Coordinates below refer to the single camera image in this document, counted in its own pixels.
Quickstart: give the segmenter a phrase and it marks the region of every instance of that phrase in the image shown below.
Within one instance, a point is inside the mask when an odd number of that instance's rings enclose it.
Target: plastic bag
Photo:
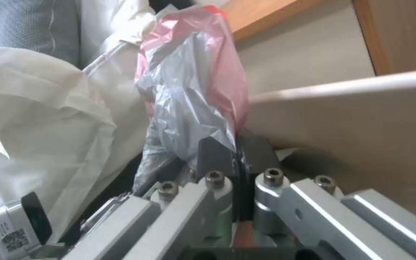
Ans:
[[[198,142],[208,136],[235,151],[248,87],[227,21],[216,7],[159,19],[141,45],[135,80],[152,118],[134,191],[174,156],[194,168]]]

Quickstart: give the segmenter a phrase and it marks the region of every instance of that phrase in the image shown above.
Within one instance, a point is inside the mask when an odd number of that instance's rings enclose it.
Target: white fabric bag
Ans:
[[[115,128],[83,72],[0,49],[0,204],[35,191],[58,239],[101,175]]]
[[[142,151],[148,125],[134,87],[138,44],[155,23],[148,1],[85,1],[81,13],[82,29],[101,37],[83,71],[0,49],[0,204],[35,191],[53,226],[49,242]],[[114,27],[98,32],[97,21],[110,19]]]

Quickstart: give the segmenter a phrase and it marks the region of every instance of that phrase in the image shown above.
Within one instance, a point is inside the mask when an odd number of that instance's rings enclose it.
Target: wooden shelf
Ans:
[[[230,0],[226,13],[234,39],[240,41],[314,7],[323,0]]]

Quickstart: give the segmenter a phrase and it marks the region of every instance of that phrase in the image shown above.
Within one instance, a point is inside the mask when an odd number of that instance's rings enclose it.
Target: wooden edge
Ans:
[[[376,75],[416,70],[416,0],[353,0]]]
[[[231,0],[221,9],[227,16],[234,40],[244,40],[323,0]]]
[[[380,42],[380,37],[373,21],[372,12],[370,11],[370,3],[365,0],[355,0],[354,9],[360,28],[362,29],[365,44],[367,45],[372,66],[376,75],[389,74],[390,69],[388,60]]]

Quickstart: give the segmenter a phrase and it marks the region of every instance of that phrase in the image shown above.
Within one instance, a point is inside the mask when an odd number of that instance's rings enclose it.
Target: beige wall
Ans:
[[[240,42],[237,50],[250,96],[374,76],[350,0],[328,0]]]

